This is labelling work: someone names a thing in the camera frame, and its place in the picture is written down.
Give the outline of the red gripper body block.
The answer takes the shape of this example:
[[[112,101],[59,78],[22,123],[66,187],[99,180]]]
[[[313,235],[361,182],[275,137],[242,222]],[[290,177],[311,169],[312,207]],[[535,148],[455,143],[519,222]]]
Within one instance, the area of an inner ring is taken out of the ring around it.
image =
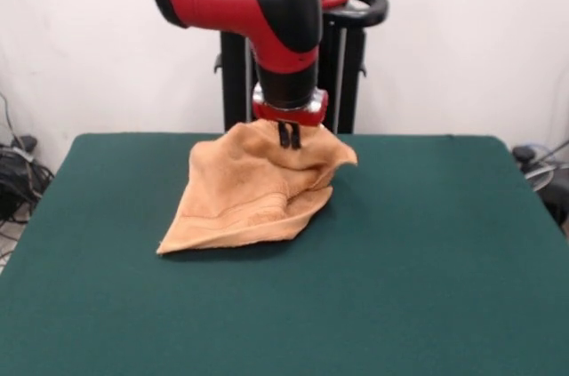
[[[309,103],[301,108],[282,109],[270,106],[259,85],[252,89],[252,112],[257,118],[269,121],[319,126],[325,119],[329,97],[325,90],[315,89]]]

